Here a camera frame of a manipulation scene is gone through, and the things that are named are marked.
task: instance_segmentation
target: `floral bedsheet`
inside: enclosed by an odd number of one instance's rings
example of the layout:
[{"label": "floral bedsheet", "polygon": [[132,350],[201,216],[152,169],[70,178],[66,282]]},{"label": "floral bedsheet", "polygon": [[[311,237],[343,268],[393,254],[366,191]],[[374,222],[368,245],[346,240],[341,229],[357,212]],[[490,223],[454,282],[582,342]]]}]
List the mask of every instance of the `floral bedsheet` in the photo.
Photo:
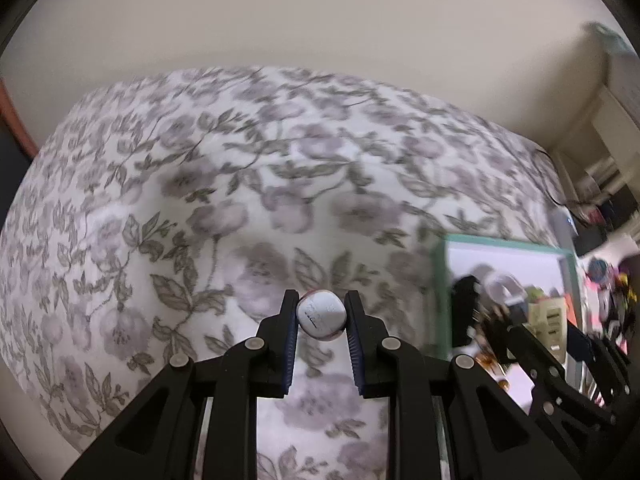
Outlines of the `floral bedsheet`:
[{"label": "floral bedsheet", "polygon": [[[438,232],[553,243],[534,143],[353,76],[183,70],[86,95],[30,167],[0,235],[1,352],[81,451],[168,361],[224,353],[286,288],[355,288],[434,342]],[[386,402],[346,339],[300,335],[284,400],[258,404],[260,480],[385,467]]]}]

